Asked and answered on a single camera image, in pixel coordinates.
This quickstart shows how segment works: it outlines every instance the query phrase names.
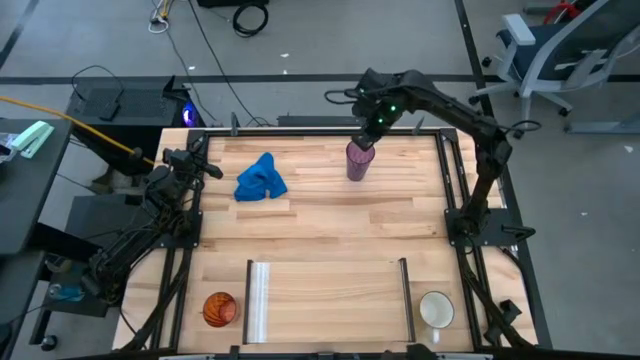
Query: office chair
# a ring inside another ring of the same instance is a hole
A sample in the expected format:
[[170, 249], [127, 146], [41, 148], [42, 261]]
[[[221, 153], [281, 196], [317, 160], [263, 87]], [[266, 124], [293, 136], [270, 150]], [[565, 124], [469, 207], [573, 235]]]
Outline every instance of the office chair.
[[504, 83], [477, 90], [469, 103], [477, 104], [478, 95], [515, 91], [522, 120], [530, 120], [533, 93], [568, 116], [573, 107], [556, 93], [605, 82], [616, 59], [638, 48], [628, 51], [628, 43], [640, 42], [640, 0], [597, 0], [568, 23], [528, 27], [518, 14], [502, 19], [506, 29], [497, 37], [507, 49], [497, 75]]

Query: wooden table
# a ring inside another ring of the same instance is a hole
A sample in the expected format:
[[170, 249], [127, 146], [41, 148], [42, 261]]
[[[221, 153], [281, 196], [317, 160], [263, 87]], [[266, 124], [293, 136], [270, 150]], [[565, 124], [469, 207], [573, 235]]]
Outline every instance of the wooden table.
[[[188, 130], [164, 130], [165, 147], [184, 149]], [[469, 186], [475, 184], [473, 141], [459, 133]], [[434, 136], [387, 136], [376, 144], [376, 157], [362, 182], [345, 176], [346, 136], [215, 137], [209, 161], [225, 173], [206, 178], [201, 209], [201, 243], [193, 253], [184, 307], [179, 352], [228, 353], [242, 344], [243, 321], [213, 328], [202, 317], [202, 306], [214, 292], [225, 291], [244, 309], [247, 260], [271, 262], [375, 261], [407, 259], [416, 338], [436, 351], [471, 351], [467, 314], [455, 250], [447, 241], [443, 211], [447, 207]], [[263, 152], [271, 152], [289, 192], [278, 199], [238, 203], [236, 178]], [[452, 167], [453, 153], [446, 148]], [[454, 179], [456, 203], [462, 198]], [[497, 187], [489, 204], [501, 207]], [[493, 299], [511, 299], [523, 312], [513, 325], [536, 342], [527, 296], [518, 268], [495, 248], [483, 248]], [[123, 311], [140, 327], [157, 302], [165, 253], [154, 251], [131, 274]], [[455, 307], [453, 323], [441, 332], [440, 343], [429, 342], [419, 302], [429, 291], [441, 291]], [[486, 329], [476, 299], [481, 328]], [[173, 309], [165, 317], [161, 344], [168, 344]], [[132, 334], [122, 320], [113, 347]], [[403, 342], [249, 344], [241, 352], [382, 352], [405, 351]]]

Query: white mug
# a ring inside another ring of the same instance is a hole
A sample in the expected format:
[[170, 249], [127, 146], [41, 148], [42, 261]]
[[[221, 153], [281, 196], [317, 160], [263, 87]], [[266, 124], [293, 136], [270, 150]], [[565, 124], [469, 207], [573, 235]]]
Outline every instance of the white mug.
[[432, 344], [440, 341], [440, 329], [451, 325], [454, 314], [453, 304], [447, 295], [439, 291], [431, 291], [422, 297], [420, 315], [432, 329]]

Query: blue towel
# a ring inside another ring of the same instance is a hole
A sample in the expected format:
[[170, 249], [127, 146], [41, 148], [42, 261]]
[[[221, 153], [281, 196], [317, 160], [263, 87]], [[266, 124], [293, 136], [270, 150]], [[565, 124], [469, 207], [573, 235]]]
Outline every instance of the blue towel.
[[271, 153], [262, 154], [258, 162], [238, 176], [238, 188], [233, 196], [236, 201], [258, 201], [267, 197], [267, 190], [272, 199], [287, 192]]

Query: concrete floor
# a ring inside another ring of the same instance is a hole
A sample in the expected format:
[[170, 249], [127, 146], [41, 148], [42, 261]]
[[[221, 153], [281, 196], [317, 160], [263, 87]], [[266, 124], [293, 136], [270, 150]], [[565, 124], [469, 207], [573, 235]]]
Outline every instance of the concrete floor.
[[[0, 46], [29, 0], [0, 0]], [[500, 50], [494, 39], [500, 16], [520, 12], [523, 0], [465, 0], [480, 56]], [[196, 7], [227, 74], [360, 73], [416, 68], [430, 74], [470, 75], [471, 67], [453, 1], [445, 0], [272, 0], [270, 22], [259, 36], [241, 39], [230, 24]], [[184, 74], [165, 34], [147, 32], [149, 0], [39, 0], [8, 60], [0, 83], [9, 77], [69, 77], [100, 64], [119, 76]], [[230, 17], [233, 8], [218, 9]], [[526, 19], [530, 24], [540, 18]], [[171, 34], [192, 75], [219, 75], [187, 3], [176, 0]], [[615, 72], [638, 74], [640, 54], [623, 59]], [[485, 69], [495, 73], [495, 65]], [[88, 76], [104, 76], [95, 71]], [[327, 89], [352, 83], [282, 82], [234, 85], [256, 116], [275, 122], [278, 115], [348, 115], [348, 107], [325, 102]], [[234, 111], [249, 117], [225, 84], [197, 84], [204, 105], [228, 124]], [[471, 82], [437, 83], [465, 99]], [[575, 110], [569, 120], [618, 119], [638, 111], [637, 83], [608, 83], [567, 94]], [[0, 85], [0, 95], [64, 110], [69, 85]], [[511, 94], [491, 97], [496, 118], [520, 118]], [[640, 138], [578, 136], [562, 132], [555, 105], [534, 98], [533, 118], [541, 131], [513, 141], [509, 164], [526, 225], [537, 229], [530, 240], [533, 263], [553, 345], [557, 349], [640, 355], [640, 245], [637, 243], [640, 190]], [[422, 114], [405, 116], [415, 124]], [[0, 117], [48, 118], [0, 104]], [[426, 116], [425, 125], [442, 122]], [[86, 149], [69, 145], [61, 174], [88, 185], [106, 165]], [[82, 187], [56, 178], [41, 221], [63, 228]], [[34, 306], [40, 303], [34, 297]], [[50, 331], [58, 349], [42, 353], [27, 345], [36, 313], [28, 316], [14, 359], [54, 359], [110, 350], [117, 313], [105, 319], [55, 314]]]

